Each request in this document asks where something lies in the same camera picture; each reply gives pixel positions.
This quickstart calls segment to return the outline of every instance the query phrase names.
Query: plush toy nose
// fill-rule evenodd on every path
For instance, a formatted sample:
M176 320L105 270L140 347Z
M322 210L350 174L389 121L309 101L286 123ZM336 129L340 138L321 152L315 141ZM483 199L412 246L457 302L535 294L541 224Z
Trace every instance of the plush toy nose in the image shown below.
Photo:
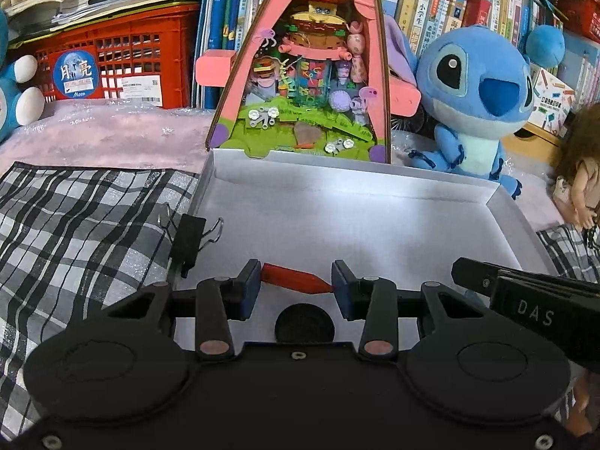
M479 83L479 97L490 114L501 117L518 103L519 86L514 82L486 78Z

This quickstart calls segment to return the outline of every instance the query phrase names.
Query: circular pad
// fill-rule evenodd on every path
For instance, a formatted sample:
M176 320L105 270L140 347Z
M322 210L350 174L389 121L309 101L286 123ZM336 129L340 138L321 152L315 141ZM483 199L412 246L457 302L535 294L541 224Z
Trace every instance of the circular pad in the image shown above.
M167 401L184 383L184 352L139 320L106 318L44 341L23 368L36 406L69 420L122 420Z
M335 326L324 309L298 303L281 311L275 322L275 339L279 343L331 343Z
M494 314L436 326L410 350L402 370L436 409L500 425L540 418L563 397L570 378L560 349Z

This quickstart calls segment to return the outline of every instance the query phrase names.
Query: blue plush toy ear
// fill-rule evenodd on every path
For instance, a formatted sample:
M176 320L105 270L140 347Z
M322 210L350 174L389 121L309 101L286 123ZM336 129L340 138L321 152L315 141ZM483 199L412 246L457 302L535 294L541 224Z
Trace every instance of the blue plush toy ear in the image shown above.
M389 67L407 83L416 86L415 73L418 60L410 49L409 41L398 23L389 15L383 16L385 41L388 48Z

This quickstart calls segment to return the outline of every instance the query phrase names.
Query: barcode label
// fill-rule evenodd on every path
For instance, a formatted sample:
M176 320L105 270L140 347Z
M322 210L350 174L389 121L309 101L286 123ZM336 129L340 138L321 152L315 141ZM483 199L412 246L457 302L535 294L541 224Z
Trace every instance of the barcode label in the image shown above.
M125 76L121 79L121 87L121 98L138 99L158 107L163 106L159 75Z

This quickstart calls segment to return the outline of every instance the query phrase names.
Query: black and white checkered cloth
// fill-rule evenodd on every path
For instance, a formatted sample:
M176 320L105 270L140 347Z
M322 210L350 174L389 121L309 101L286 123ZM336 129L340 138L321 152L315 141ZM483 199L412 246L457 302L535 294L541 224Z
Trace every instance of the black and white checkered cloth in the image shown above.
M38 418L23 361L41 341L141 285L164 280L158 224L185 213L194 174L15 163L0 180L0 421L12 439Z
M538 231L559 276L587 282L600 282L598 248L590 247L573 225L559 225Z

